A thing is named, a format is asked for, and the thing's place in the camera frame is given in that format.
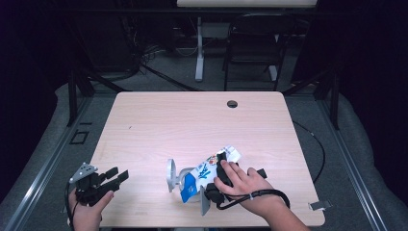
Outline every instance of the black hole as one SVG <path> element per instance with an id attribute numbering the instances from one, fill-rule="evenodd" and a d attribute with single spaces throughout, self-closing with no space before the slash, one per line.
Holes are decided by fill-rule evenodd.
<path id="1" fill-rule="evenodd" d="M 230 100 L 230 101 L 227 102 L 227 106 L 228 106 L 229 108 L 237 108 L 237 107 L 238 107 L 238 103 L 237 103 L 237 101 L 235 101 L 235 100 Z"/>

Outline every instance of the table surface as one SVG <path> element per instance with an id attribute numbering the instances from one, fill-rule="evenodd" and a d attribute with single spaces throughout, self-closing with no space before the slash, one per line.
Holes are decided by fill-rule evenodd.
<path id="1" fill-rule="evenodd" d="M 313 8 L 317 0 L 177 0 L 178 7 Z"/>
<path id="2" fill-rule="evenodd" d="M 238 107 L 229 108 L 234 100 Z M 103 212 L 102 227 L 268 226 L 240 205 L 220 211 L 212 204 L 183 204 L 178 188 L 168 191 L 166 166 L 177 174 L 196 167 L 225 145 L 242 154 L 243 169 L 263 168 L 284 192 L 292 211 L 307 225 L 324 224 L 318 201 L 283 95 L 265 91 L 123 92 L 117 95 L 91 164 L 98 173 L 129 170 Z"/>

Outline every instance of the hand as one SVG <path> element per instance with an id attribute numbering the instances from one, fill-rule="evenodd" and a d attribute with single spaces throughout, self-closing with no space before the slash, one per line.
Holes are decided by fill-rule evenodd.
<path id="1" fill-rule="evenodd" d="M 216 177 L 214 183 L 216 187 L 225 194 L 228 195 L 245 195 L 250 194 L 259 190 L 272 190 L 273 186 L 265 180 L 253 167 L 248 169 L 248 173 L 244 172 L 237 164 L 227 163 L 226 161 L 221 161 L 222 168 L 224 168 L 225 173 L 234 185 L 233 188 L 225 185 L 222 181 Z M 232 199 L 239 199 L 242 196 L 230 196 Z M 272 203 L 282 203 L 284 202 L 279 196 L 276 195 L 263 195 L 254 197 L 253 200 L 246 200 L 241 203 L 241 205 L 262 218 L 265 218 L 269 213 Z"/>
<path id="2" fill-rule="evenodd" d="M 89 207 L 79 203 L 76 199 L 75 189 L 69 195 L 69 207 L 73 215 L 75 231 L 97 231 L 102 220 L 102 211 L 114 198 L 114 192 L 107 192 L 95 205 Z"/>

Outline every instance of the wrist strap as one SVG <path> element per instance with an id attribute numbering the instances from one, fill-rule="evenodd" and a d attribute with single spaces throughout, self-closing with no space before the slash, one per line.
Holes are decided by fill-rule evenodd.
<path id="1" fill-rule="evenodd" d="M 229 195 L 229 194 L 225 194 L 226 196 L 242 196 L 242 198 L 235 200 L 234 202 L 231 202 L 225 206 L 221 206 L 221 203 L 217 204 L 217 208 L 220 210 L 225 210 L 228 208 L 231 208 L 232 206 L 239 204 L 243 201 L 246 201 L 247 199 L 253 200 L 254 197 L 257 196 L 261 196 L 261 195 L 265 195 L 265 194 L 274 194 L 274 195 L 278 195 L 280 196 L 283 201 L 285 202 L 286 206 L 291 209 L 291 201 L 289 201 L 288 197 L 281 191 L 278 190 L 259 190 L 259 191 L 255 191 L 252 192 L 250 194 L 245 194 L 245 195 Z"/>

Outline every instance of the blue and white packaging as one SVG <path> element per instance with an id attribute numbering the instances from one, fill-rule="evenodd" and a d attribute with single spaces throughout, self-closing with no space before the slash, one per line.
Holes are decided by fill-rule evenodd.
<path id="1" fill-rule="evenodd" d="M 219 161 L 217 154 L 222 152 L 225 152 L 228 162 L 237 162 L 241 157 L 237 149 L 227 145 L 187 173 L 184 177 L 183 190 L 180 192 L 183 203 L 186 203 L 192 196 L 198 194 L 200 186 L 206 188 L 208 184 L 214 183 L 214 178 L 217 176 L 217 162 Z"/>

